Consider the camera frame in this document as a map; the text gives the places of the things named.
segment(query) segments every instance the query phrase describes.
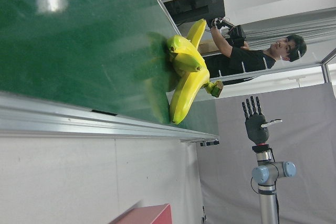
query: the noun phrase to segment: banana stem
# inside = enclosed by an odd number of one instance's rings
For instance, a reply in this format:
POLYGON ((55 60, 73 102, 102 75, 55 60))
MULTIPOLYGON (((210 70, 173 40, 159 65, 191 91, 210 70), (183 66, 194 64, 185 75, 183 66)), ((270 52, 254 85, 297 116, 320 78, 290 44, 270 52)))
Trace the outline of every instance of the banana stem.
POLYGON ((221 91, 223 89, 223 83, 221 81, 216 81, 215 83, 208 82, 206 86, 204 86, 206 92, 208 94, 211 94, 213 97, 218 98, 221 94, 221 91))

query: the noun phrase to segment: red box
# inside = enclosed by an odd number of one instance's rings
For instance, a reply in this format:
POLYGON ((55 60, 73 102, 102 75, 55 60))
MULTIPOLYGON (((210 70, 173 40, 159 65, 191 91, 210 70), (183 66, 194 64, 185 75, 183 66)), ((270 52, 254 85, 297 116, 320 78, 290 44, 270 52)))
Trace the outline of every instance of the red box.
POLYGON ((134 208, 117 224, 172 224, 170 204, 134 208))

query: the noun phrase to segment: glove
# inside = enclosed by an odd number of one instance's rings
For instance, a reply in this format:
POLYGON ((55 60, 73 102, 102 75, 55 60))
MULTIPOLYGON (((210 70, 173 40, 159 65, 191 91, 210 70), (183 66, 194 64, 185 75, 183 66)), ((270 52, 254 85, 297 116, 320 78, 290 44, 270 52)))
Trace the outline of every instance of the glove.
POLYGON ((259 102, 259 97, 256 97, 257 101, 257 108, 258 108, 258 113, 256 110, 256 105, 254 103, 254 98, 251 96, 251 104, 252 104, 252 109, 253 109, 253 114, 251 110, 251 105, 248 99, 246 99, 246 104, 248 107, 248 113, 246 110, 245 103, 242 102, 243 105, 243 110, 245 114, 245 127, 247 131, 247 136, 250 140, 252 140, 255 144, 263 144, 268 140, 269 137, 269 132, 267 127, 275 124, 282 122, 281 119, 275 119, 270 122, 266 122, 265 116, 261 112, 261 107, 260 107, 260 102, 259 102))
POLYGON ((221 29, 222 27, 225 26, 227 26, 230 29, 235 28, 233 24, 231 24, 224 18, 208 19, 206 21, 206 24, 208 25, 209 28, 216 27, 217 29, 221 29))
POLYGON ((213 21, 214 21, 213 18, 212 18, 212 19, 208 19, 208 20, 206 21, 206 24, 208 25, 209 28, 212 28, 212 27, 215 26, 215 24, 214 24, 213 21))

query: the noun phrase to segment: white backdrop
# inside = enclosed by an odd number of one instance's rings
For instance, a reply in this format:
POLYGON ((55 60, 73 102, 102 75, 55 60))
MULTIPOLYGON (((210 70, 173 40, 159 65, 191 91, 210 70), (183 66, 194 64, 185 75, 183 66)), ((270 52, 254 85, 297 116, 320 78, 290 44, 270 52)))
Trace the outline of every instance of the white backdrop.
MULTIPOLYGON (((281 224, 336 223, 336 100, 331 84, 256 94, 269 127, 276 161, 292 161, 297 174, 277 181, 281 224)), ((242 102, 216 100, 221 143, 197 147, 207 224, 261 223, 259 197, 251 189, 257 166, 242 102)))

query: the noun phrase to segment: banana bunch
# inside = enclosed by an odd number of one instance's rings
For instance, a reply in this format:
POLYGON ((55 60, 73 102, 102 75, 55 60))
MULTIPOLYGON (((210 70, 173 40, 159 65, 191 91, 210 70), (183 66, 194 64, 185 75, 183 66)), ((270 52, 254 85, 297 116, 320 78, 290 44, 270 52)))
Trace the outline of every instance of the banana bunch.
POLYGON ((200 88, 204 87, 212 96, 219 97, 223 84, 221 81, 210 82, 205 61, 197 51, 205 29, 206 21, 195 22, 186 38, 175 35, 167 40, 171 53, 170 60, 177 74, 181 77, 170 104, 170 118, 179 124, 187 116, 200 88))

